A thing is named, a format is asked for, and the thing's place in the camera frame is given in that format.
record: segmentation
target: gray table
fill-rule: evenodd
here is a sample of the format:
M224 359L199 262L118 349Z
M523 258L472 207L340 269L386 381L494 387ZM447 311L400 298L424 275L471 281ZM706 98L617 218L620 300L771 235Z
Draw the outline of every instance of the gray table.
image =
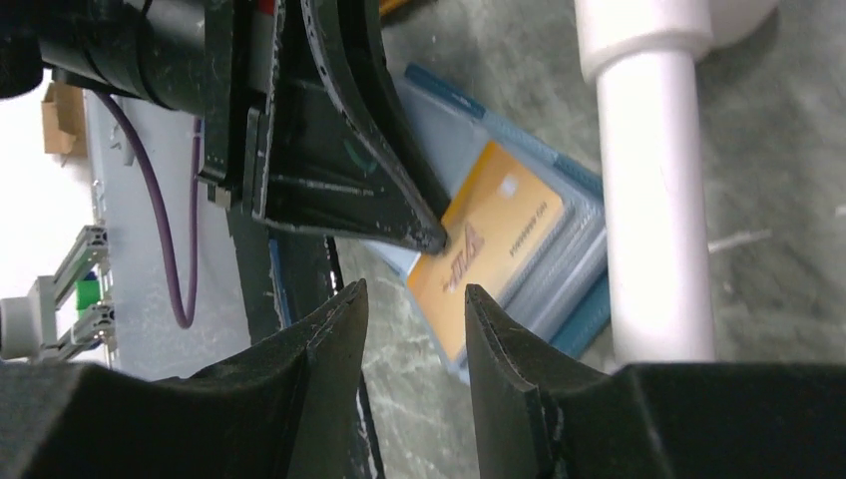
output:
M384 31L390 66L417 62L599 171L595 93L572 2L418 0ZM783 0L746 43L699 68L718 354L846 361L846 2ZM438 363L401 282L343 241L367 277L364 370L391 478L476 477L469 389ZM584 361L601 365L606 332Z

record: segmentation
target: white pipe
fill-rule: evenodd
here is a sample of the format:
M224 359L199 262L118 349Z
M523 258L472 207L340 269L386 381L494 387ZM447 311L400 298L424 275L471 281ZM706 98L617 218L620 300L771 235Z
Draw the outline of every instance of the white pipe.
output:
M693 55L628 54L597 89L617 363L713 360Z

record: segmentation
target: printed logo on orange cover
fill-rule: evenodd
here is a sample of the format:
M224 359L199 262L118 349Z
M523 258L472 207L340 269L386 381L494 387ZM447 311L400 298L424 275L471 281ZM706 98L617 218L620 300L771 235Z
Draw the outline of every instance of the printed logo on orange cover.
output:
M464 348L464 289L498 298L562 220L561 197L498 144L489 143L444 214L447 249L422 255L408 288L447 357Z

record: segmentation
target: brown box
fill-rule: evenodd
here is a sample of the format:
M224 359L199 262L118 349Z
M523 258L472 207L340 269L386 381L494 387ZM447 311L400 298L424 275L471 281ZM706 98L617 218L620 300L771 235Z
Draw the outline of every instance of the brown box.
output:
M88 157L82 90L51 83L41 102L44 153Z

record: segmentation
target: green object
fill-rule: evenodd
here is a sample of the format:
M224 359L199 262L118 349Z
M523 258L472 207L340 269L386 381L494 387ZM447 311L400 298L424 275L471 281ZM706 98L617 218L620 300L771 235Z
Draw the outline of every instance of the green object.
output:
M77 311L84 311L88 306L100 302L100 282L96 279L83 279L75 283L77 289Z

